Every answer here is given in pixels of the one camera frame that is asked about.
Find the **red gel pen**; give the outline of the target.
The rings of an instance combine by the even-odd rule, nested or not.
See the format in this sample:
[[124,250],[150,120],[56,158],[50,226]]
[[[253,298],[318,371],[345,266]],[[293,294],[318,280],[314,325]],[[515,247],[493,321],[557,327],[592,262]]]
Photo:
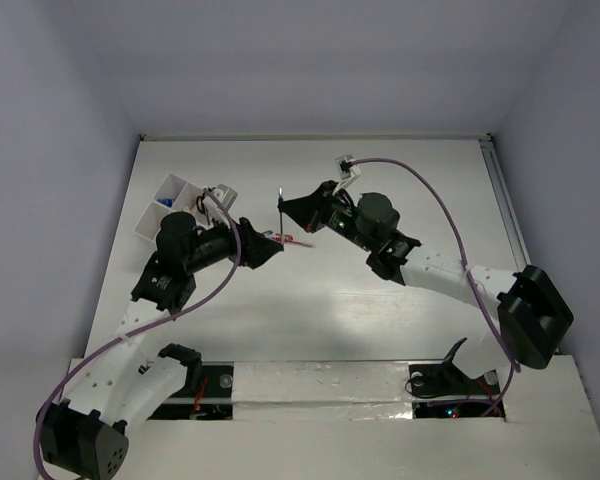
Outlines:
[[300,240],[295,240],[295,239],[284,239],[282,241],[283,244],[285,245],[292,245],[292,246],[298,246],[298,247],[303,247],[303,248],[315,248],[315,245],[313,243],[310,242],[304,242],[304,241],[300,241]]

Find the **blue ballpoint pen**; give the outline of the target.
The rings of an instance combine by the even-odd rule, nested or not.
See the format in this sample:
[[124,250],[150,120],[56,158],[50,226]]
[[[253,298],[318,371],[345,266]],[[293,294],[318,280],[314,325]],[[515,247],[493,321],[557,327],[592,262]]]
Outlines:
[[279,214],[279,242],[284,245],[285,244],[285,236],[284,236],[284,214],[282,211],[282,205],[284,202],[283,198],[283,188],[279,186],[278,188],[278,198],[277,198],[277,208]]

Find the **black handled scissors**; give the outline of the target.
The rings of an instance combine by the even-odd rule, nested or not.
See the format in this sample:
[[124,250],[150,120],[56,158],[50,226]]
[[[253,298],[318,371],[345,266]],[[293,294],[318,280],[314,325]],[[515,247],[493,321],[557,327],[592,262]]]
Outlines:
[[204,203],[204,196],[200,195],[195,200],[195,207],[198,213],[205,219],[206,224],[210,224],[209,211]]

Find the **blue correction fluid bottle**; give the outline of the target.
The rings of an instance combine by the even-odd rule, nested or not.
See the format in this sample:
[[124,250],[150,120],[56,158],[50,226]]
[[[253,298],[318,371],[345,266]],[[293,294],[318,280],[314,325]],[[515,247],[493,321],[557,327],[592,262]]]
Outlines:
[[169,198],[160,198],[157,199],[157,202],[169,208],[171,208],[174,204],[174,200]]

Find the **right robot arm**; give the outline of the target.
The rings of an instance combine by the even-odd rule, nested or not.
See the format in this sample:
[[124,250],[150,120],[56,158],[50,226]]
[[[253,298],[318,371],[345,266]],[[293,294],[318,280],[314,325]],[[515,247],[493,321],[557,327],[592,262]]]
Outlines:
[[278,203],[307,233],[328,228],[367,252],[367,265],[383,280],[442,294],[484,309],[487,332],[473,346],[456,342],[440,368],[442,384],[462,392],[489,370],[515,362],[545,369],[574,321],[548,273],[534,265],[519,272],[470,267],[424,246],[398,229],[400,215],[381,193],[357,201],[335,181],[311,194]]

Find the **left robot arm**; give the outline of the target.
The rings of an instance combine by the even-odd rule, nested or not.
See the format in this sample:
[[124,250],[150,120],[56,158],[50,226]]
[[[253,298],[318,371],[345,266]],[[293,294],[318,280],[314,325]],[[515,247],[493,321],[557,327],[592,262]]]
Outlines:
[[246,218],[205,229],[187,212],[165,216],[117,330],[67,374],[37,414],[34,461],[41,477],[49,478],[53,465],[81,479],[113,478],[131,434],[168,397],[200,387],[200,353],[165,343],[159,329],[192,312],[187,303],[196,273],[223,260],[256,269],[282,250]]

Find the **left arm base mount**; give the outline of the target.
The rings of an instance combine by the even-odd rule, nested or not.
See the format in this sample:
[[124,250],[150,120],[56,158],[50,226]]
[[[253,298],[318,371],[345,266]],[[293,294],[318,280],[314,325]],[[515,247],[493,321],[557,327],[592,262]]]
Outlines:
[[187,368],[183,386],[168,397],[150,420],[220,421],[233,418],[233,363],[206,363],[201,354],[171,343],[158,354]]

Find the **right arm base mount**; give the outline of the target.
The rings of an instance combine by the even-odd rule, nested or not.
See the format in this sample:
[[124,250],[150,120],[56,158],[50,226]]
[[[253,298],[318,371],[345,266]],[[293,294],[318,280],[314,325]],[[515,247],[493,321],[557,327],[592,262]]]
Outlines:
[[437,363],[409,366],[404,389],[412,398],[415,419],[505,418],[497,372],[471,379],[453,363],[465,341],[458,340]]

